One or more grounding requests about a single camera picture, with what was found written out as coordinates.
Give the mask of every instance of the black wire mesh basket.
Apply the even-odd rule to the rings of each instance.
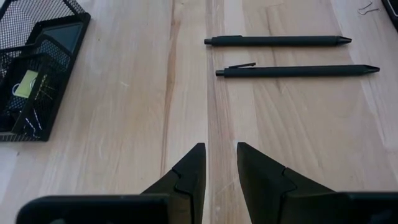
[[[90,18],[75,0],[5,0],[0,141],[48,141]]]

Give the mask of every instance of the black clip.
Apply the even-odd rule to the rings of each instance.
[[[247,66],[255,66],[256,63],[252,62],[252,63],[246,63],[243,65],[233,65],[233,66],[229,66],[228,68],[243,68],[243,67],[247,67]]]

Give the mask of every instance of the black pen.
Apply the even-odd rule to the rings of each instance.
[[[256,63],[230,66],[216,71],[216,76],[225,78],[279,78],[279,77],[352,77],[379,72],[370,65],[327,65],[301,67],[254,67]]]
[[[205,44],[215,47],[334,47],[351,43],[351,41],[350,38],[340,36],[243,37],[232,35],[205,39]]]

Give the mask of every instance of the yellow sticky note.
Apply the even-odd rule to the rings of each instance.
[[[21,83],[19,84],[14,95],[23,97],[23,98],[29,98],[29,95],[32,91],[30,84],[32,83],[32,86],[33,86],[34,79],[36,79],[36,77],[37,77],[37,72],[34,72],[32,70],[26,71],[26,74],[25,74],[24,78],[22,79]]]

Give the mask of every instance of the desk surface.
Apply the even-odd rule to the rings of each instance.
[[[0,144],[0,217],[50,194],[139,194],[205,142],[204,223],[249,223],[246,141],[334,190],[398,190],[398,33],[366,0],[80,0],[93,20],[45,143]],[[337,48],[223,48],[216,35],[343,35]],[[370,64],[355,78],[225,80],[215,70]]]

